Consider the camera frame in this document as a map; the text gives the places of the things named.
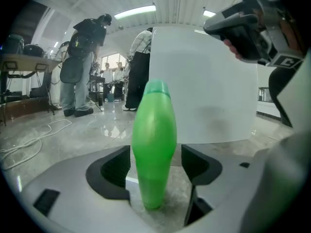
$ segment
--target man in black shirt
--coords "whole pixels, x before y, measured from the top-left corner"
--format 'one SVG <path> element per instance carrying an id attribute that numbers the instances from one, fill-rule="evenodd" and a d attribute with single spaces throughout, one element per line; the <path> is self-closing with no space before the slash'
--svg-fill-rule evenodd
<path id="1" fill-rule="evenodd" d="M 92 62 L 97 58 L 99 48 L 104 45 L 106 26 L 111 24 L 111 20 L 111 15 L 105 14 L 97 19 L 85 19 L 73 27 L 75 32 L 71 37 L 71 49 L 69 46 L 67 57 L 80 58 L 83 61 L 83 70 L 81 78 L 76 84 L 61 83 L 60 102 L 66 117 L 73 114 L 75 117 L 82 117 L 93 113 L 93 109 L 86 103 L 89 71 Z"/>

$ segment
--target black pants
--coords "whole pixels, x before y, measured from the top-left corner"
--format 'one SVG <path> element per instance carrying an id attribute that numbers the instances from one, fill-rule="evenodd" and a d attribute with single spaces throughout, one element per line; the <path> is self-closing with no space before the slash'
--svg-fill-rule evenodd
<path id="1" fill-rule="evenodd" d="M 119 99 L 119 98 L 121 99 L 122 98 L 123 84 L 124 84 L 123 81 L 120 81 L 119 83 L 115 84 L 115 90 L 113 92 L 115 99 Z"/>
<path id="2" fill-rule="evenodd" d="M 146 83 L 149 80 L 149 61 L 149 53 L 135 53 L 129 73 L 126 108 L 138 108 L 140 104 Z"/>
<path id="3" fill-rule="evenodd" d="M 269 92 L 273 103 L 276 105 L 278 111 L 281 114 L 282 122 L 288 126 L 291 126 L 291 122 L 286 115 L 285 110 L 283 109 L 282 105 L 277 100 L 277 96 L 279 93 L 284 89 L 284 87 L 288 84 L 291 78 L 296 73 L 294 69 L 286 69 L 277 67 L 269 77 Z"/>
<path id="4" fill-rule="evenodd" d="M 107 94 L 110 93 L 112 86 L 108 83 L 104 84 L 104 99 L 107 99 Z"/>

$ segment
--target bottle cap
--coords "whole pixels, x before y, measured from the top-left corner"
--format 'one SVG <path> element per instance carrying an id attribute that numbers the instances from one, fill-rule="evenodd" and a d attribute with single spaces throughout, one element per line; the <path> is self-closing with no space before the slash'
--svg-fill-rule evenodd
<path id="1" fill-rule="evenodd" d="M 169 98 L 171 98 L 169 88 L 167 84 L 162 80 L 148 81 L 145 87 L 144 95 L 149 93 L 164 93 L 169 96 Z"/>

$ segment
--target finger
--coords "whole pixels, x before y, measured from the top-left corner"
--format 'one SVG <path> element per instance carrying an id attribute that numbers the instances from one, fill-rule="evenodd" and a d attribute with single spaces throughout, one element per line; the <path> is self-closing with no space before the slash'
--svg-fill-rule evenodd
<path id="1" fill-rule="evenodd" d="M 238 50 L 235 48 L 235 46 L 230 46 L 229 47 L 230 51 L 237 54 L 238 53 Z"/>
<path id="2" fill-rule="evenodd" d="M 235 55 L 235 57 L 236 57 L 238 60 L 241 60 L 241 59 L 242 59 L 242 56 L 241 56 L 239 53 L 237 53 L 237 54 Z"/>
<path id="3" fill-rule="evenodd" d="M 229 41 L 228 39 L 225 39 L 225 40 L 224 40 L 224 44 L 225 44 L 226 46 L 228 46 L 228 47 L 232 46 L 231 41 Z"/>

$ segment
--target blue bucket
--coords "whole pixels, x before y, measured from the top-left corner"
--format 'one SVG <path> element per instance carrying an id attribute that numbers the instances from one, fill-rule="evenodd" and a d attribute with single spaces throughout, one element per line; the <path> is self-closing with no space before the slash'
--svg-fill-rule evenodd
<path id="1" fill-rule="evenodd" d="M 113 103 L 113 101 L 115 100 L 114 96 L 113 96 L 113 93 L 108 93 L 107 94 L 107 98 L 108 98 L 108 102 L 109 103 Z"/>

